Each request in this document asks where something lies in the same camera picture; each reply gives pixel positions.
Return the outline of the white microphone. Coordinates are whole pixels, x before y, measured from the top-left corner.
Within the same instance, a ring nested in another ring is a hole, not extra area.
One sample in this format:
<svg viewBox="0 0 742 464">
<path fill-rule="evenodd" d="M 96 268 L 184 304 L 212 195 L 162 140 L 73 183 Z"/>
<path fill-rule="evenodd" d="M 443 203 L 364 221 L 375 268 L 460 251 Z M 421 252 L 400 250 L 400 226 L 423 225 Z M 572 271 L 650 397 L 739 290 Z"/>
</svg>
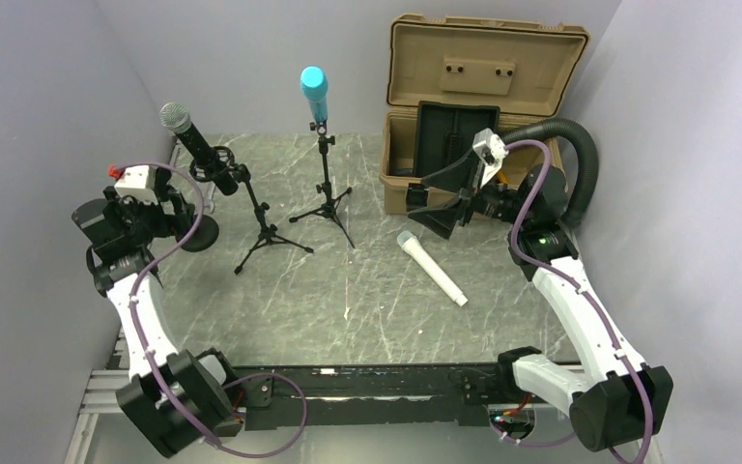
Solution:
<svg viewBox="0 0 742 464">
<path fill-rule="evenodd" d="M 431 277 L 443 290 L 445 295 L 460 307 L 468 303 L 468 298 L 461 288 L 445 272 L 439 263 L 425 250 L 418 237 L 405 230 L 397 236 L 397 243 L 401 249 L 415 261 L 421 269 Z"/>
</svg>

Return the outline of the black round base mic stand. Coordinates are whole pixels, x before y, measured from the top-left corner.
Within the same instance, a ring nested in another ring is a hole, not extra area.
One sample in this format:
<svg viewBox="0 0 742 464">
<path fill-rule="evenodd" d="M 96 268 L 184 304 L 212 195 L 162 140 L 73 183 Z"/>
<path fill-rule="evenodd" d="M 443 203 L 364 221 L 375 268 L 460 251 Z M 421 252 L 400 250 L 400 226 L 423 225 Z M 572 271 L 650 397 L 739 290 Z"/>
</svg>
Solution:
<svg viewBox="0 0 742 464">
<path fill-rule="evenodd" d="M 167 198 L 172 207 L 167 220 L 179 247 L 187 252 L 200 252 L 211 247 L 219 237 L 218 223 L 188 202 L 175 188 L 167 191 Z"/>
</svg>

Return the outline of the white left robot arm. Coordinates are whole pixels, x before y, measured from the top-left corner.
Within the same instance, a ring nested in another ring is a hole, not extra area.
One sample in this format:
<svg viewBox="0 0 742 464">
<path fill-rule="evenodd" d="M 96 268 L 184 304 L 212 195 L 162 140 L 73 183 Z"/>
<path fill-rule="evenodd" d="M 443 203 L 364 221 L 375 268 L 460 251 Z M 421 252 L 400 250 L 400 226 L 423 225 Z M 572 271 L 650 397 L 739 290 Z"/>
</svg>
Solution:
<svg viewBox="0 0 742 464">
<path fill-rule="evenodd" d="M 173 188 L 146 204 L 107 187 L 71 219 L 90 241 L 86 264 L 95 287 L 126 334 L 128 383 L 115 392 L 122 412 L 164 457 L 212 436 L 232 418 L 240 381 L 215 348 L 193 355 L 176 347 L 163 320 L 163 285 L 150 244 L 173 238 L 181 249 L 200 252 L 216 242 L 218 224 Z"/>
</svg>

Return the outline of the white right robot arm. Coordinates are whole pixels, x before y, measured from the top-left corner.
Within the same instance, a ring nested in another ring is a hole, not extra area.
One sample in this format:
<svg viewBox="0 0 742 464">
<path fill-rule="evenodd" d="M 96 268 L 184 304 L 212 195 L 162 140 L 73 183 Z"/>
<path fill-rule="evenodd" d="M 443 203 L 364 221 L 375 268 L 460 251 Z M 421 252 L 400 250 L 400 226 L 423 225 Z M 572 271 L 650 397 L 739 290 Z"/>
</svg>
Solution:
<svg viewBox="0 0 742 464">
<path fill-rule="evenodd" d="M 475 214 L 511 224 L 511 258 L 554 311 L 582 369 L 573 372 L 533 347 L 512 349 L 498 357 L 496 393 L 506 401 L 523 394 L 544 400 L 568 418 L 571 436 L 588 450 L 617 452 L 637 443 L 636 461 L 643 462 L 667 412 L 671 375 L 643 358 L 595 294 L 564 229 L 570 200 L 564 173 L 544 160 L 517 188 L 507 188 L 495 183 L 506 157 L 504 149 L 471 151 L 422 178 L 423 188 L 452 198 L 408 216 L 443 238 Z"/>
</svg>

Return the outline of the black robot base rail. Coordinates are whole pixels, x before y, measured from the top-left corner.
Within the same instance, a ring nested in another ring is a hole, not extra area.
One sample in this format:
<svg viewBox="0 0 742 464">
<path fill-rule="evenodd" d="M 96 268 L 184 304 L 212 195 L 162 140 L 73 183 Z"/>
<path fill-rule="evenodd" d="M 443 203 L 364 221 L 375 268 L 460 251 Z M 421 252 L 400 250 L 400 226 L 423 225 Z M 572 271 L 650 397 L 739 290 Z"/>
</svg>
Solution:
<svg viewBox="0 0 742 464">
<path fill-rule="evenodd" d="M 227 366 L 219 375 L 195 365 L 175 381 L 208 382 L 243 417 L 247 431 L 300 424 L 455 423 L 518 420 L 540 404 L 510 388 L 486 363 Z"/>
</svg>

